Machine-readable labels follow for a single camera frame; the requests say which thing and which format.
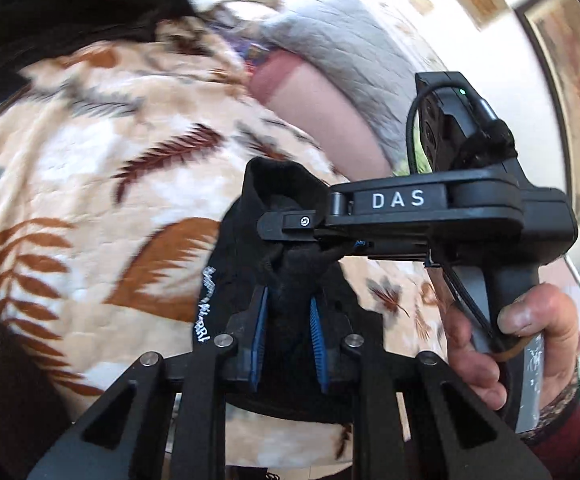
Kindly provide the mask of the dark red sleeve forearm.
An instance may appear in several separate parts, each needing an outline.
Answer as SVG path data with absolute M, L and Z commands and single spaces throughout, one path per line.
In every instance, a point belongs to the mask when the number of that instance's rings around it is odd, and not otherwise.
M 580 376 L 575 367 L 570 382 L 540 411 L 540 421 L 521 440 L 553 479 L 567 479 L 580 463 Z

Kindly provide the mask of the right hand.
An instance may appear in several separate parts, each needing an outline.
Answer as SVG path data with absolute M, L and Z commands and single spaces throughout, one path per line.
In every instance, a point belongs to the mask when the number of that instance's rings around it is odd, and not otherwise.
M 450 367 L 473 388 L 485 404 L 497 411 L 507 400 L 493 358 L 477 352 L 471 343 L 468 318 L 454 304 L 442 314 Z M 498 316 L 503 333 L 518 337 L 544 337 L 544 377 L 540 407 L 557 399 L 574 376 L 578 350 L 578 309 L 558 287 L 540 284 L 504 307 Z

